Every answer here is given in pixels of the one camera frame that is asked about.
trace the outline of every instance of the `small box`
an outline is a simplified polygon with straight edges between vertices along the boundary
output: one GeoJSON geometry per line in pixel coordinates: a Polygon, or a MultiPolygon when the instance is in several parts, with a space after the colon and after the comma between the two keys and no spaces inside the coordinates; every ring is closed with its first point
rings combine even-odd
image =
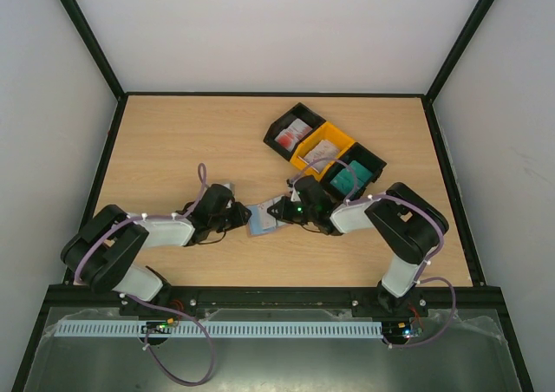
{"type": "Polygon", "coordinates": [[[290,160],[298,147],[308,139],[320,126],[322,126],[326,120],[314,113],[312,110],[307,108],[303,103],[296,104],[291,110],[281,116],[279,119],[274,121],[268,128],[266,136],[264,137],[264,143],[271,147],[274,151],[280,154],[282,157],[290,160]],[[311,130],[303,136],[291,150],[288,150],[283,145],[280,145],[276,138],[279,134],[287,129],[295,120],[301,120],[311,127],[311,130]]]}
{"type": "MultiPolygon", "coordinates": [[[[350,196],[359,199],[370,182],[375,182],[382,174],[387,162],[371,153],[356,142],[339,159],[355,170],[358,189],[350,196]]],[[[342,200],[353,188],[353,176],[343,165],[334,163],[328,167],[320,180],[323,189],[336,200],[342,200]]]]}
{"type": "MultiPolygon", "coordinates": [[[[341,159],[341,156],[355,143],[355,140],[341,131],[338,127],[326,121],[321,127],[314,131],[310,136],[306,136],[299,144],[297,150],[290,159],[290,163],[297,167],[299,170],[306,167],[306,162],[302,159],[310,152],[321,140],[328,140],[339,149],[339,154],[336,156],[341,159]]],[[[331,162],[328,162],[326,167],[321,173],[309,168],[306,173],[313,175],[318,181],[326,174],[330,168],[331,162]]]]}

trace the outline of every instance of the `wooden tabletop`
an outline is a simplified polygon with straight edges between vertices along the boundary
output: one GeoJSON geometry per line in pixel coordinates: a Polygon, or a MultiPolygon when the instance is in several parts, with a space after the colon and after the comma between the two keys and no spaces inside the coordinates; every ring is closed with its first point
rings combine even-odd
{"type": "MultiPolygon", "coordinates": [[[[447,217],[445,248],[424,276],[470,286],[419,99],[130,96],[97,210],[112,203],[128,212],[178,210],[199,190],[199,162],[206,163],[209,184],[235,183],[245,205],[284,193],[297,169],[262,139],[299,101],[388,162],[367,193],[402,181],[447,217]]],[[[391,257],[375,230],[331,237],[290,225],[259,237],[239,228],[215,245],[145,249],[136,260],[174,285],[310,287],[374,286],[391,257]]]]}

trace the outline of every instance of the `yellow storage bin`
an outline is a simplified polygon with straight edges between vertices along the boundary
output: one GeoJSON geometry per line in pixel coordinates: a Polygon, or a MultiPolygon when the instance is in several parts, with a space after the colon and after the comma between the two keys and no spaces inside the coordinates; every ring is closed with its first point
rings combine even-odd
{"type": "MultiPolygon", "coordinates": [[[[303,160],[308,152],[316,147],[322,140],[328,140],[339,148],[339,154],[335,158],[341,157],[347,150],[353,146],[355,140],[342,132],[338,127],[326,121],[321,127],[307,136],[297,147],[297,150],[291,156],[290,163],[299,170],[306,167],[307,162],[303,160]]],[[[313,168],[309,168],[306,173],[313,175],[318,181],[326,174],[332,162],[328,162],[325,168],[319,173],[313,168]]]]}

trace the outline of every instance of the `teal object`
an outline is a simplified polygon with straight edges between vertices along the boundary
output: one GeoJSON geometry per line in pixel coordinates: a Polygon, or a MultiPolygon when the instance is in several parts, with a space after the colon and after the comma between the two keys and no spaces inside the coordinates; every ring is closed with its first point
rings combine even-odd
{"type": "MultiPolygon", "coordinates": [[[[355,171],[356,184],[359,188],[372,178],[372,172],[363,167],[359,162],[353,160],[349,163],[349,166],[355,171]]],[[[331,185],[341,194],[347,195],[353,189],[353,174],[344,168],[331,180],[331,185]]]]}
{"type": "Polygon", "coordinates": [[[349,163],[349,166],[355,170],[355,175],[359,181],[359,184],[364,185],[365,182],[367,182],[368,180],[370,180],[370,178],[372,178],[373,174],[357,161],[353,160],[352,162],[349,163]]]}

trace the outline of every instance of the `black storage bin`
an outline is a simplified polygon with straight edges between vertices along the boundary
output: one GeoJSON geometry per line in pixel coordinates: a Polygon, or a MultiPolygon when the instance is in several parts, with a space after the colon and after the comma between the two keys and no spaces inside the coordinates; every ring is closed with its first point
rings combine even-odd
{"type": "Polygon", "coordinates": [[[266,136],[264,137],[264,143],[287,160],[290,160],[291,156],[293,156],[295,151],[297,151],[298,145],[325,122],[326,120],[323,117],[314,113],[303,103],[298,103],[270,125],[268,132],[266,132],[266,136]],[[300,119],[312,127],[312,130],[308,132],[299,142],[297,142],[291,151],[288,151],[285,147],[282,147],[279,143],[277,143],[275,139],[278,137],[279,133],[286,129],[295,119],[300,119]]]}
{"type": "MultiPolygon", "coordinates": [[[[366,187],[370,182],[375,182],[380,175],[382,175],[383,168],[387,165],[387,162],[379,158],[378,156],[371,153],[368,149],[362,146],[360,143],[356,142],[353,146],[345,152],[340,158],[346,164],[349,164],[353,160],[357,161],[363,167],[371,172],[371,176],[363,182],[363,185],[359,183],[356,192],[350,196],[351,199],[358,199],[366,191],[366,187]]],[[[339,191],[331,181],[340,173],[345,167],[341,164],[335,163],[328,169],[326,174],[320,180],[323,189],[334,199],[343,200],[347,193],[343,194],[339,191]]]]}

